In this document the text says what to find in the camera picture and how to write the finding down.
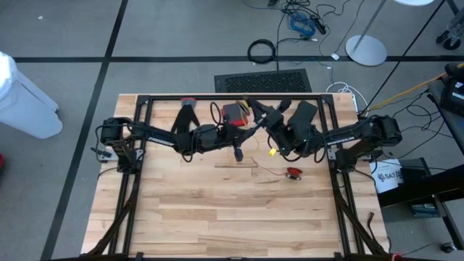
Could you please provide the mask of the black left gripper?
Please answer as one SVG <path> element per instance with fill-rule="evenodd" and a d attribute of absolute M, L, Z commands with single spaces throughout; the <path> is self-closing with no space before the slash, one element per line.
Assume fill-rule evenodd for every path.
<path fill-rule="evenodd" d="M 215 140 L 215 145 L 219 146 L 220 148 L 233 146 L 233 147 L 240 147 L 246 138 L 246 133 L 249 131 L 252 133 L 250 138 L 255 138 L 257 140 L 260 139 L 261 131 L 260 124 L 256 124 L 251 127 L 249 130 L 239 128 L 235 125 L 231 125 L 229 123 L 223 123 L 220 125 L 217 131 L 217 138 Z"/>

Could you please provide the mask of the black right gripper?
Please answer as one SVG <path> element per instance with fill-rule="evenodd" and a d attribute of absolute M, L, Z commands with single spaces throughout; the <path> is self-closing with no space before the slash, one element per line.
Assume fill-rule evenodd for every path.
<path fill-rule="evenodd" d="M 266 131 L 275 141 L 281 154 L 290 154 L 294 148 L 294 137 L 284 125 L 282 113 L 279 110 L 274 110 L 273 106 L 265 105 L 256 99 L 248 98 L 247 104 L 253 113 L 255 122 L 261 119 L 262 115 L 269 113 L 266 117 Z"/>

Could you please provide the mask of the red box with dark lid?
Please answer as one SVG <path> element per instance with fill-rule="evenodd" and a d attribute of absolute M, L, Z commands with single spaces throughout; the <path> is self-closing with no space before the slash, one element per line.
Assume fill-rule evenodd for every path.
<path fill-rule="evenodd" d="M 236 127 L 243 127 L 248 124 L 247 114 L 239 104 L 226 104 L 222 107 L 221 113 L 225 122 Z"/>

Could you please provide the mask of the black floor vent grate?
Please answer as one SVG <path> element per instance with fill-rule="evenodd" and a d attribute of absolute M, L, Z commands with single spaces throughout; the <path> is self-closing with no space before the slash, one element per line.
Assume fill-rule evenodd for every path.
<path fill-rule="evenodd" d="M 216 93 L 311 93 L 305 69 L 215 75 Z"/>

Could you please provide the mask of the black pouch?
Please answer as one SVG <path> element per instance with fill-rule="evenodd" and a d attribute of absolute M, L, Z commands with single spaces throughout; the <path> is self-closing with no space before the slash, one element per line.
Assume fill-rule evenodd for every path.
<path fill-rule="evenodd" d="M 301 101 L 295 113 L 288 119 L 287 127 L 295 136 L 305 137 L 311 128 L 312 119 L 318 108 L 307 101 Z"/>

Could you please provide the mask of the black glove with red cuff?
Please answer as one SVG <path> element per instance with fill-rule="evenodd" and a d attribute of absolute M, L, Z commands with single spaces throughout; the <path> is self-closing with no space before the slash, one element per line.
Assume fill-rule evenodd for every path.
<path fill-rule="evenodd" d="M 196 106 L 196 99 L 191 97 L 184 97 L 181 99 L 181 109 L 171 128 L 172 133 L 188 133 L 190 131 L 190 124 L 195 124 L 196 127 L 200 126 L 199 120 L 195 114 L 194 108 Z"/>

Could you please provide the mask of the black power strip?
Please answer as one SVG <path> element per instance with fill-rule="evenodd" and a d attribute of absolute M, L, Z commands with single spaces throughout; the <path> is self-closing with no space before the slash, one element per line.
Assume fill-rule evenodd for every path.
<path fill-rule="evenodd" d="M 321 35 L 327 34 L 326 26 L 323 23 L 323 19 L 318 14 L 312 14 L 310 19 L 315 23 L 315 27 L 318 29 Z"/>

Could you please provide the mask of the silver lamp stand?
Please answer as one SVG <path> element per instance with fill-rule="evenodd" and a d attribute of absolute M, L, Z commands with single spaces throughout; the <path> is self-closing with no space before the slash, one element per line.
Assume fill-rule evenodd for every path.
<path fill-rule="evenodd" d="M 388 0 L 381 0 L 377 9 L 373 13 L 373 16 L 366 25 L 364 31 L 360 35 L 356 35 L 347 40 L 345 44 L 345 52 L 348 57 L 358 63 L 359 65 L 367 67 L 375 67 L 383 64 L 387 58 L 387 50 L 384 44 L 368 35 L 372 24 L 376 20 L 377 16 L 383 9 L 385 3 Z M 434 0 L 392 0 L 398 4 L 409 6 L 409 7 L 423 7 L 431 4 Z"/>

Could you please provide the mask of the small black box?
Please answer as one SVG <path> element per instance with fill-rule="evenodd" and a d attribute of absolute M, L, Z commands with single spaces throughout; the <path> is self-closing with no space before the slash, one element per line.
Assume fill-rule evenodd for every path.
<path fill-rule="evenodd" d="M 431 172 L 423 157 L 417 159 L 401 159 L 403 183 L 413 183 L 431 176 Z"/>

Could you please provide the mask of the black side desk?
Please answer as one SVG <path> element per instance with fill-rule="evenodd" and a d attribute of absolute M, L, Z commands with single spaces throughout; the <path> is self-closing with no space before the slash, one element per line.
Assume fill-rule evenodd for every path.
<path fill-rule="evenodd" d="M 464 154 L 464 117 L 450 112 L 445 107 L 445 87 L 448 77 L 435 80 L 428 85 L 432 100 L 435 102 L 444 123 Z M 447 209 L 446 202 L 464 199 L 464 164 L 445 170 L 413 183 L 403 183 L 397 188 L 378 194 L 382 207 L 411 202 L 432 203 L 437 208 L 457 250 L 464 250 L 464 237 L 461 236 L 455 221 Z"/>

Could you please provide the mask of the black desk device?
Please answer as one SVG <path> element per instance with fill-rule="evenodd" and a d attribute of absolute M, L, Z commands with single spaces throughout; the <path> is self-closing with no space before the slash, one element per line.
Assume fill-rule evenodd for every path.
<path fill-rule="evenodd" d="M 464 117 L 464 67 L 449 63 L 445 66 L 448 75 L 445 87 L 445 107 L 450 112 Z"/>

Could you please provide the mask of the cart with black casters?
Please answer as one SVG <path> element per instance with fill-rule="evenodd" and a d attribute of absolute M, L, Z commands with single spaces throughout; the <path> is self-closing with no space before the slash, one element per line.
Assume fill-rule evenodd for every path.
<path fill-rule="evenodd" d="M 460 47 L 464 36 L 464 7 L 459 9 L 454 0 L 446 0 L 454 17 L 447 24 L 446 29 L 442 31 L 435 42 L 442 45 L 446 50 L 456 50 Z"/>

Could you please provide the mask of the white trash bin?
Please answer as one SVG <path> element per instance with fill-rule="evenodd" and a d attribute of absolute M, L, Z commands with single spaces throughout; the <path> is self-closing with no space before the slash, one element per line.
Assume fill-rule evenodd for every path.
<path fill-rule="evenodd" d="M 39 139 L 62 131 L 58 104 L 0 51 L 0 123 Z"/>

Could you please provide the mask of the black metal table frame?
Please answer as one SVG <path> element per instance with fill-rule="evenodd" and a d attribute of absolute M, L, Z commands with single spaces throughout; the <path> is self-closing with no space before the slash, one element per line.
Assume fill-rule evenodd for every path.
<path fill-rule="evenodd" d="M 200 125 L 221 125 L 226 104 L 248 98 L 278 107 L 290 99 L 286 122 L 302 100 L 318 107 L 320 132 L 358 122 L 346 94 L 122 94 L 114 117 L 171 132 L 181 99 L 196 99 Z M 128 146 L 141 156 L 135 173 L 109 161 L 98 177 L 80 261 L 390 261 L 375 184 L 367 166 L 340 169 L 336 151 L 356 141 L 286 161 L 264 128 L 260 139 L 182 157 L 151 141 Z M 300 181 L 286 169 L 302 171 Z"/>

